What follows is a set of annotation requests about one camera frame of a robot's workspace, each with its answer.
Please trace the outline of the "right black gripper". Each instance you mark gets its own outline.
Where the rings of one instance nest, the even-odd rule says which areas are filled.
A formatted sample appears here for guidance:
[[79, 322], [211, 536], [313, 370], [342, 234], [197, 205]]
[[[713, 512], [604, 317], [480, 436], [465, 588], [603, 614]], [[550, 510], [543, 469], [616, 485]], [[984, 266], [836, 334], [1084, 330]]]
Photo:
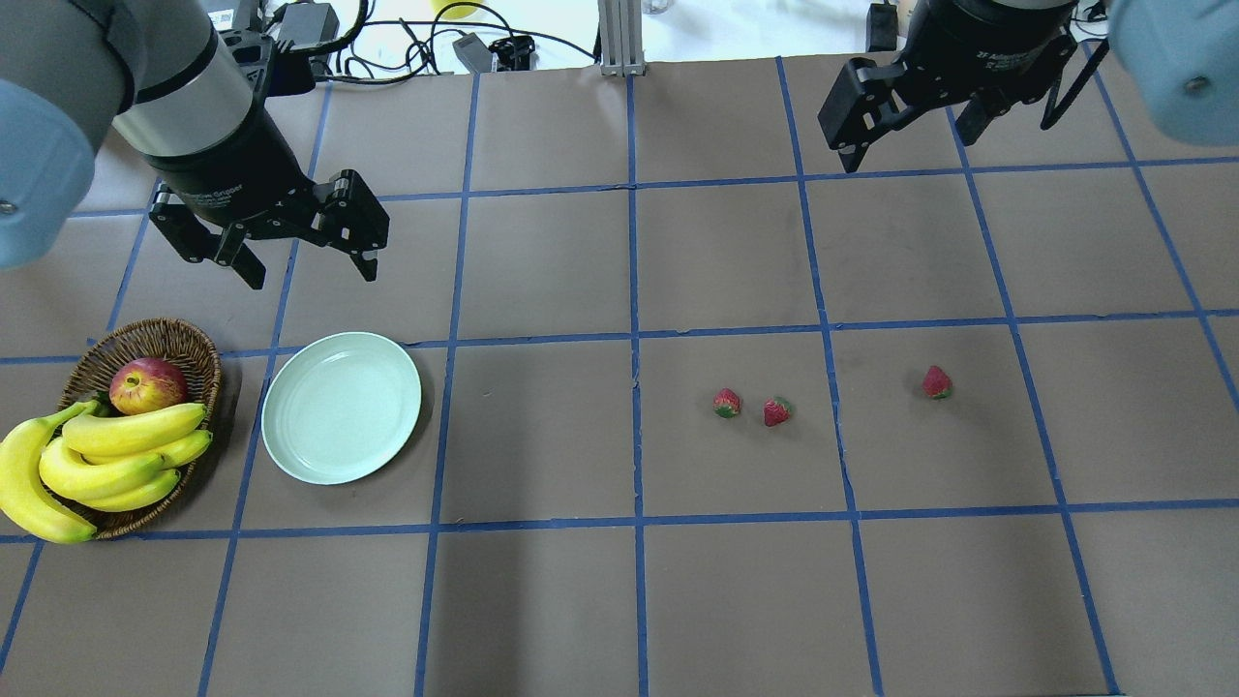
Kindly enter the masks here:
[[820, 106], [818, 123], [843, 170], [855, 173], [878, 137], [912, 123], [914, 106], [966, 102], [954, 126], [968, 147], [1009, 113], [1009, 99], [1040, 102], [1073, 53], [1066, 37], [1073, 6], [1072, 1], [917, 2], [897, 62], [847, 59]]

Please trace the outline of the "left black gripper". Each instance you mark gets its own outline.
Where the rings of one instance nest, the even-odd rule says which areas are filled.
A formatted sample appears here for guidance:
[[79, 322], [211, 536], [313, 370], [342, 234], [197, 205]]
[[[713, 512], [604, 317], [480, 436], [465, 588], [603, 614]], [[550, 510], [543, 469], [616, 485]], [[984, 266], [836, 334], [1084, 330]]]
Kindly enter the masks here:
[[275, 123], [242, 123], [199, 154], [152, 156], [150, 163], [169, 189], [155, 194], [150, 220], [186, 262], [230, 267], [261, 290], [266, 267], [248, 248], [244, 225], [260, 239], [309, 233], [313, 246], [349, 256], [364, 282], [377, 280], [390, 229], [382, 202], [356, 170], [313, 184]]

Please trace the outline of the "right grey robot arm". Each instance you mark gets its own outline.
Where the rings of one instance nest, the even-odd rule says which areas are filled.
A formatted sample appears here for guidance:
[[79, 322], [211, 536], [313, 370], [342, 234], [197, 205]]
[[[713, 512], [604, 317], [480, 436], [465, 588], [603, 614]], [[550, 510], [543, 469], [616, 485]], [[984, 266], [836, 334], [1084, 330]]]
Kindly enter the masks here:
[[817, 115], [846, 172], [888, 132], [940, 106], [963, 106], [957, 135], [978, 142], [1017, 105], [1042, 105], [1049, 131], [1106, 57], [1132, 77], [1163, 136], [1199, 147], [1237, 144], [1238, 6], [1234, 1], [1109, 1], [1106, 35], [1080, 74], [1074, 1], [921, 1], [890, 66], [849, 59]]

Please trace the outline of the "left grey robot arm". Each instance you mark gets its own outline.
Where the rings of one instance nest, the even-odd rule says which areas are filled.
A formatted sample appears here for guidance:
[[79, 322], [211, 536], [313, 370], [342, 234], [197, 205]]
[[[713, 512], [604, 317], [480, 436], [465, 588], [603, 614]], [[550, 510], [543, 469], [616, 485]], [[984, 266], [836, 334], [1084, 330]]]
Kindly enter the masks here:
[[311, 92], [311, 59], [352, 45], [368, 2], [333, 40], [222, 33], [197, 1], [5, 1], [1, 66], [2, 266], [50, 253], [88, 194], [107, 134], [159, 172], [149, 217], [187, 262], [252, 288], [252, 241], [297, 239], [378, 274], [390, 218], [354, 170], [309, 177], [266, 98]]

